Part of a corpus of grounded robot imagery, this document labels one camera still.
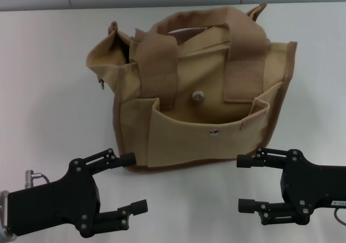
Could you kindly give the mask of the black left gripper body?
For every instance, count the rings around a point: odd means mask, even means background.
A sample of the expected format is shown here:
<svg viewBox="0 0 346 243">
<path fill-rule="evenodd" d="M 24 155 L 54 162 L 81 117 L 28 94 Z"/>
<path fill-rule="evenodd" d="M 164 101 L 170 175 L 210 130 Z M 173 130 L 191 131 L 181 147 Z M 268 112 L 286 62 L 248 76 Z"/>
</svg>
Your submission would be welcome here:
<svg viewBox="0 0 346 243">
<path fill-rule="evenodd" d="M 72 224 L 84 238 L 95 235 L 98 188 L 83 159 L 72 160 L 57 181 L 9 193 L 8 229 L 17 236 Z"/>
</svg>

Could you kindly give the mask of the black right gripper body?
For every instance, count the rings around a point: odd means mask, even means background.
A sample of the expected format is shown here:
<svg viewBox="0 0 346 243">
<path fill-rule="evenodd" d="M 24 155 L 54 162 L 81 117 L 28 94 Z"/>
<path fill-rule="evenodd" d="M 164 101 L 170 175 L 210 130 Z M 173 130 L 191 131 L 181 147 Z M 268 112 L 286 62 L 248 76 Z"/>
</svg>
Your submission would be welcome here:
<svg viewBox="0 0 346 243">
<path fill-rule="evenodd" d="M 317 208 L 345 209 L 345 167 L 313 164 L 300 150 L 288 150 L 281 190 L 292 207 L 285 220 L 306 225 Z"/>
</svg>

